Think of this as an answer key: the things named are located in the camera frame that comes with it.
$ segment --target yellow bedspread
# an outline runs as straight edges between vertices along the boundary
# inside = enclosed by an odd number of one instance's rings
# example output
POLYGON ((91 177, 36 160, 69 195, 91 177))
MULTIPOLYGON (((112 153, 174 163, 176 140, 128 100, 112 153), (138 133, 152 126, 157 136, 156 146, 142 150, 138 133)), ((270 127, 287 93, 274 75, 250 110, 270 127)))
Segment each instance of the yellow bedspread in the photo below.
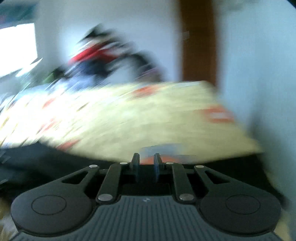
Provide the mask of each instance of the yellow bedspread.
POLYGON ((202 111, 211 108, 219 103, 207 82, 24 96, 0 115, 0 146, 40 140, 75 155, 130 161, 142 148, 177 144, 193 163, 261 151, 236 123, 202 111))

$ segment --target window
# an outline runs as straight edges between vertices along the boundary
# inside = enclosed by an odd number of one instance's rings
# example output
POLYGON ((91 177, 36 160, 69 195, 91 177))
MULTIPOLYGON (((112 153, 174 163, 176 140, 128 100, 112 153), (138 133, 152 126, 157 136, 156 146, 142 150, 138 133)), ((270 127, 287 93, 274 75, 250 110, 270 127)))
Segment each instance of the window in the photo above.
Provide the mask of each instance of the window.
POLYGON ((33 23, 0 29, 0 77, 19 70, 37 59, 33 23))

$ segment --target circular pad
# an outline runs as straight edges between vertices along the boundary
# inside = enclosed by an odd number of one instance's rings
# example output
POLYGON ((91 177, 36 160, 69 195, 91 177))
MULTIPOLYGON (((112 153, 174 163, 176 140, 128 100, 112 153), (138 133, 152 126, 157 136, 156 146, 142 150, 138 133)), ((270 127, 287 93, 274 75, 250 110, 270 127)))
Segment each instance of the circular pad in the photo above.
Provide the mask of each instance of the circular pad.
POLYGON ((11 216, 18 229, 37 235, 59 235, 80 226, 92 204, 77 185, 49 183, 18 196, 11 216))
POLYGON ((226 207, 237 214, 251 214, 258 211, 260 202, 251 196, 235 195, 226 200, 226 207))
POLYGON ((217 229, 236 235, 273 231, 281 214, 270 193, 239 182, 213 185, 201 200, 200 212, 217 229))
POLYGON ((53 215, 60 213, 66 207, 66 200, 55 195, 47 195, 35 199, 32 209, 42 215, 53 215))

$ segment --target green object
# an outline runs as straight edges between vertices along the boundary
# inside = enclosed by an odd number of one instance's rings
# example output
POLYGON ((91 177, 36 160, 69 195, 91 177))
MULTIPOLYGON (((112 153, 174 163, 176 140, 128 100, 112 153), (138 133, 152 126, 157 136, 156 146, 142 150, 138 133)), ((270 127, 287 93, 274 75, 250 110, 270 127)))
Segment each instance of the green object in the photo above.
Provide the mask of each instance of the green object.
POLYGON ((42 81, 42 84, 49 84, 54 82, 54 74, 51 73, 47 78, 42 81))

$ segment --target small logo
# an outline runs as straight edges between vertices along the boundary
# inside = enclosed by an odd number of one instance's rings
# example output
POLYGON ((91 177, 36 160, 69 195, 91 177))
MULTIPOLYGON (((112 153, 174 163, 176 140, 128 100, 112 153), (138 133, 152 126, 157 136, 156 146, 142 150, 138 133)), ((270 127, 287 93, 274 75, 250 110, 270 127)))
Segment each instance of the small logo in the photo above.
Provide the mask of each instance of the small logo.
POLYGON ((146 197, 146 198, 143 199, 143 202, 145 202, 145 203, 151 202, 151 199, 146 197))

